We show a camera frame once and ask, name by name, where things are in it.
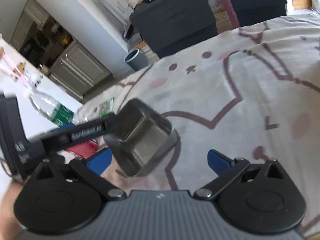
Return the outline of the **green snack packet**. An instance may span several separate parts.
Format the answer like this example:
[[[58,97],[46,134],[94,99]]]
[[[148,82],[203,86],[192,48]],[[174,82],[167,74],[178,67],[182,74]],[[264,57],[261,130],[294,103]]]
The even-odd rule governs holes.
[[[99,116],[103,117],[113,112],[115,98],[112,97],[99,105]]]

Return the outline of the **red soda can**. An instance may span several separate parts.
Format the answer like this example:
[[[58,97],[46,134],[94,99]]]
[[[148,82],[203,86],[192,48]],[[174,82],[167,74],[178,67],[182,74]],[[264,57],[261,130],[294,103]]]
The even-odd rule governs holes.
[[[67,152],[87,159],[94,155],[98,150],[98,142],[96,139],[83,142],[81,144],[74,145],[66,149]]]

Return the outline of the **clear plastic water bottle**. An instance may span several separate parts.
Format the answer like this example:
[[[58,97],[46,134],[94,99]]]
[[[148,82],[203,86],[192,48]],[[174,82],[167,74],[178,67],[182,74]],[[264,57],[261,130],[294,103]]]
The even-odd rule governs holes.
[[[73,121],[74,112],[59,103],[52,96],[33,89],[30,91],[28,98],[41,116],[58,127],[62,127]]]

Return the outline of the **left dark chair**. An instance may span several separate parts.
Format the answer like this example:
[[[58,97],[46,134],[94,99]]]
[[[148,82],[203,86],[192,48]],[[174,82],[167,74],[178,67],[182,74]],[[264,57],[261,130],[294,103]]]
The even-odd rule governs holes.
[[[208,0],[156,0],[130,21],[160,59],[218,35]]]

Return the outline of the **grey waste bin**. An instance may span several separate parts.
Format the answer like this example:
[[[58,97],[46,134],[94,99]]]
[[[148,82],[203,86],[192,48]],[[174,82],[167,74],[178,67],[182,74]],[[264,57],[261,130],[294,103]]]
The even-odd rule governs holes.
[[[135,72],[148,66],[145,56],[139,49],[133,49],[124,57],[124,62],[128,64]]]

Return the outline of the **grey kitchen cabinet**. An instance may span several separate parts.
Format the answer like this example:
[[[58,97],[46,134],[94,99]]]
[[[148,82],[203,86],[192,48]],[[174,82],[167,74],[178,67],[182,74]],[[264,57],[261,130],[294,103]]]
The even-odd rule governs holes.
[[[50,68],[49,78],[78,101],[112,73],[78,41],[73,41]]]

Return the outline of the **pink cushion board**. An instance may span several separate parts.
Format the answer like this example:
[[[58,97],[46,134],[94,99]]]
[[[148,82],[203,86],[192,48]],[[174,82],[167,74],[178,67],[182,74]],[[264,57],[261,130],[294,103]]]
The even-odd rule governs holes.
[[[225,9],[225,11],[228,14],[228,17],[231,21],[231,24],[233,28],[238,28],[239,27],[239,21],[237,18],[237,15],[234,11],[234,8],[232,6],[231,0],[221,0],[222,6]]]

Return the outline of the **square steel tray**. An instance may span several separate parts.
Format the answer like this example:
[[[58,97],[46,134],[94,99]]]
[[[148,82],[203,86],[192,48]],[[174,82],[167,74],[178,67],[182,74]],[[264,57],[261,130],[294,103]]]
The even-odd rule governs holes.
[[[176,145],[178,135],[169,120],[132,99],[117,114],[114,131],[103,139],[125,176],[144,177]]]

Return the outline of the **cartoon print tablecloth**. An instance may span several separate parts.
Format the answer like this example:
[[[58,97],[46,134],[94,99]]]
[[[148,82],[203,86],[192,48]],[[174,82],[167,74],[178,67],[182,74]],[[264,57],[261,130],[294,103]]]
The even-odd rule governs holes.
[[[98,116],[131,99],[168,118],[179,140],[146,177],[128,177],[116,161],[104,178],[131,190],[195,191],[215,178],[211,149],[254,163],[276,158],[305,198],[304,236],[319,233],[319,14],[274,18],[227,31],[165,57],[85,103]]]

